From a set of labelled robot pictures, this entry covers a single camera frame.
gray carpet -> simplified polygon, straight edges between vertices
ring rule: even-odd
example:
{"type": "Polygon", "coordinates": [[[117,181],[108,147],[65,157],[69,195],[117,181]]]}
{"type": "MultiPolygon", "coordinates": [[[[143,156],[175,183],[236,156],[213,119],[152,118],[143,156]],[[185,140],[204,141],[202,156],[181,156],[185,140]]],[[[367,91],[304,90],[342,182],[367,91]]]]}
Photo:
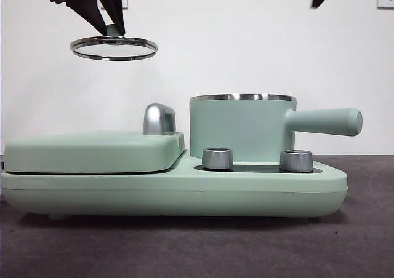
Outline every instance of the gray carpet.
{"type": "Polygon", "coordinates": [[[316,156],[348,174],[324,218],[75,217],[1,201],[1,277],[394,277],[394,156],[316,156]]]}

metal handle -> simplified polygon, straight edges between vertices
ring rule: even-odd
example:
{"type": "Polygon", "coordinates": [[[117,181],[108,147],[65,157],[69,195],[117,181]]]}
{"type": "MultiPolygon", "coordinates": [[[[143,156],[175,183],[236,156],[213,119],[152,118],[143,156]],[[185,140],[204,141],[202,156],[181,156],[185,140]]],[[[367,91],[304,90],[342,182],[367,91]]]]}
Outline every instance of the metal handle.
{"type": "Polygon", "coordinates": [[[145,109],[143,118],[144,135],[164,135],[175,132],[175,112],[163,104],[150,104],[145,109]]]}

pot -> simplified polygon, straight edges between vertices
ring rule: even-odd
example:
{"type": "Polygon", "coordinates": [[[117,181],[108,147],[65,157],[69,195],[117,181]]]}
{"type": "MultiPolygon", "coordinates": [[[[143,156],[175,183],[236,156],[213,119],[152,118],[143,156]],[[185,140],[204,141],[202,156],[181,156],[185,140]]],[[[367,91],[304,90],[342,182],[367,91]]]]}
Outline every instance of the pot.
{"type": "Polygon", "coordinates": [[[294,132],[355,136],[363,118],[355,108],[296,111],[295,97],[270,94],[190,98],[190,155],[230,148],[236,162],[276,162],[294,149],[294,132]]]}

silver knob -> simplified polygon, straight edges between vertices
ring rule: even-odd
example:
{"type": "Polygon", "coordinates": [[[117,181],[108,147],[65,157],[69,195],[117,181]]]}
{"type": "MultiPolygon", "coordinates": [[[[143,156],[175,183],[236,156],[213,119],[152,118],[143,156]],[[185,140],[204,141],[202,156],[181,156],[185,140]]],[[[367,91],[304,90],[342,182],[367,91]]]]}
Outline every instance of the silver knob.
{"type": "Polygon", "coordinates": [[[233,151],[227,148],[203,149],[203,168],[233,169],[233,151]]]}
{"type": "Polygon", "coordinates": [[[304,150],[282,151],[280,169],[288,172],[312,172],[312,152],[304,150]]]}

metal ring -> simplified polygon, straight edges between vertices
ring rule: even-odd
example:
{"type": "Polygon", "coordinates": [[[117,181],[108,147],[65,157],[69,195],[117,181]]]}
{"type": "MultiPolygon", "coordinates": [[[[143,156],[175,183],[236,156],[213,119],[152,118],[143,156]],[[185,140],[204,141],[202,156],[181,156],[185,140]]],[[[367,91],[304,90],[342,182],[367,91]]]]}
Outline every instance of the metal ring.
{"type": "Polygon", "coordinates": [[[216,101],[216,100],[276,100],[296,101],[289,95],[271,95],[266,93],[227,93],[223,95],[198,95],[190,98],[190,101],[216,101]]]}
{"type": "Polygon", "coordinates": [[[143,60],[144,58],[150,58],[156,54],[158,51],[158,46],[149,40],[142,38],[127,38],[123,36],[94,36],[88,38],[81,38],[73,41],[70,44],[70,49],[73,53],[82,58],[89,58],[91,60],[105,60],[105,61],[133,61],[133,60],[143,60]],[[99,44],[124,44],[130,46],[142,46],[147,47],[152,50],[151,53],[145,55],[130,55],[125,57],[109,57],[104,55],[91,55],[84,54],[82,52],[77,52],[76,49],[85,46],[94,46],[99,44]]]}

